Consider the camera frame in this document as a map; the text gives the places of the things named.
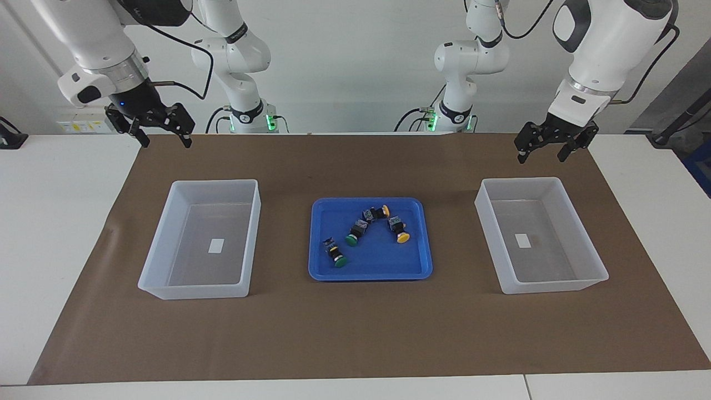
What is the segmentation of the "translucent white plastic box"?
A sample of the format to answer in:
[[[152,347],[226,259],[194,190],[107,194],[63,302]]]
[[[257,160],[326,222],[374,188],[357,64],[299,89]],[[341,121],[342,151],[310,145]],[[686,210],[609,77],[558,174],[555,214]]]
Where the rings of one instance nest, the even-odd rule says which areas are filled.
[[[138,288],[163,301],[246,298],[261,205],[255,179],[173,182]],[[208,253],[213,238],[221,254]]]
[[[504,294],[580,291],[609,278],[559,178],[484,179],[474,204]],[[519,248],[516,233],[532,247]]]

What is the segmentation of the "black clamp mount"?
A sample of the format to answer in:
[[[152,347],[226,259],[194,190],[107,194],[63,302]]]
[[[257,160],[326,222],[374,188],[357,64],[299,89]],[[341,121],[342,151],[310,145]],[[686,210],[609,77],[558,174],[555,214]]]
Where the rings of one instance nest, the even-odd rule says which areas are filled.
[[[20,149],[29,135],[21,132],[14,124],[0,116],[0,149]]]

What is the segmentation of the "blue plastic tray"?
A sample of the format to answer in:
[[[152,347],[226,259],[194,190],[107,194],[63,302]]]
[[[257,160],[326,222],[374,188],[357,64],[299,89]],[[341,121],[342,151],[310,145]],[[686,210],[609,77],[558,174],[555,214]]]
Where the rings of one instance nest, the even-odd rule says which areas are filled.
[[[388,219],[369,224],[357,246],[345,237],[363,210],[387,205],[391,216],[399,216],[410,239],[399,244],[389,230]],[[336,268],[322,242],[332,237],[348,263]],[[433,260],[423,205],[412,197],[320,198],[313,203],[309,234],[308,271],[316,281],[421,281],[433,272]]]

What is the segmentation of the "green push button switch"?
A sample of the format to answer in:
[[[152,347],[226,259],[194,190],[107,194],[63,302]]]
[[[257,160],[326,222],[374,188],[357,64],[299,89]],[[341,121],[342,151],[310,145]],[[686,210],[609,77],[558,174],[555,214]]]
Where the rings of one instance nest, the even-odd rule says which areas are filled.
[[[348,263],[348,259],[341,252],[336,241],[330,237],[322,242],[323,248],[327,251],[328,258],[331,259],[336,268],[343,268]]]
[[[350,228],[348,235],[345,237],[345,241],[349,246],[357,246],[358,242],[366,233],[369,223],[362,219],[357,220],[354,225]]]

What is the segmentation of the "blue crate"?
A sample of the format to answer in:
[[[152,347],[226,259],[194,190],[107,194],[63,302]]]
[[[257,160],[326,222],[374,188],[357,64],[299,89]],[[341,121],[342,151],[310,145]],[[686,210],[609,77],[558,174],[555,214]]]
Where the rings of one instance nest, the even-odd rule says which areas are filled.
[[[711,139],[685,157],[682,163],[701,190],[711,198]]]

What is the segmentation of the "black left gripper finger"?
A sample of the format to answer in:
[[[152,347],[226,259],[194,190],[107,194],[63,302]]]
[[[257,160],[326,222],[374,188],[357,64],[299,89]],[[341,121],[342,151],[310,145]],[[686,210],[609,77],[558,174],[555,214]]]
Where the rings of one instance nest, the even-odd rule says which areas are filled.
[[[576,137],[567,138],[565,144],[558,152],[559,162],[565,162],[569,155],[578,149],[587,149],[598,132],[599,127],[585,127]]]
[[[530,154],[549,143],[550,127],[545,124],[526,123],[514,139],[518,152],[517,160],[524,164]]]

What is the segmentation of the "black stand pole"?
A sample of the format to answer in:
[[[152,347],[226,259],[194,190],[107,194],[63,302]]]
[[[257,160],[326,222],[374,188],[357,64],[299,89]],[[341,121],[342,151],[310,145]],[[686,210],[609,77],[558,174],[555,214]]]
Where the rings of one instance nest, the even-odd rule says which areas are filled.
[[[711,102],[711,87],[706,89],[701,96],[696,99],[693,104],[691,104],[690,107],[688,107],[683,114],[681,114],[679,117],[677,117],[671,124],[668,125],[659,135],[653,137],[651,139],[651,144],[662,147],[668,144],[669,139],[675,134],[676,132],[680,132],[683,127],[685,127],[688,122],[691,121],[693,117],[698,114],[698,112],[703,109],[703,107],[707,106]]]

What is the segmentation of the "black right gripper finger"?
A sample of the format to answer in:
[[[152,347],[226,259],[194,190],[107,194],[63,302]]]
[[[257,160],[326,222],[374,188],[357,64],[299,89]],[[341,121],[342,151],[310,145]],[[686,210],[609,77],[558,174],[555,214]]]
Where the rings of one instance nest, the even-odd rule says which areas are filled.
[[[150,139],[141,129],[139,119],[132,119],[132,121],[130,121],[130,118],[126,117],[117,108],[106,108],[105,116],[119,134],[127,134],[134,137],[142,148],[149,147]]]
[[[185,148],[192,146],[194,127],[195,122],[183,104],[175,103],[167,107],[167,129],[178,136]]]

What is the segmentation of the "brown table mat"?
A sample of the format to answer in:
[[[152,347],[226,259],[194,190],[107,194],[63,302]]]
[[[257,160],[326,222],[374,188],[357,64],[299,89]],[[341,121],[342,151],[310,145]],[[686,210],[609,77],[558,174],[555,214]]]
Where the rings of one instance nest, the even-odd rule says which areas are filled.
[[[30,385],[711,369],[586,151],[517,160],[511,134],[153,135],[119,193]],[[503,294],[474,200],[483,179],[558,177],[609,278]],[[246,298],[163,301],[137,284],[175,181],[255,179],[262,201]],[[312,204],[413,197],[432,275],[318,283]]]

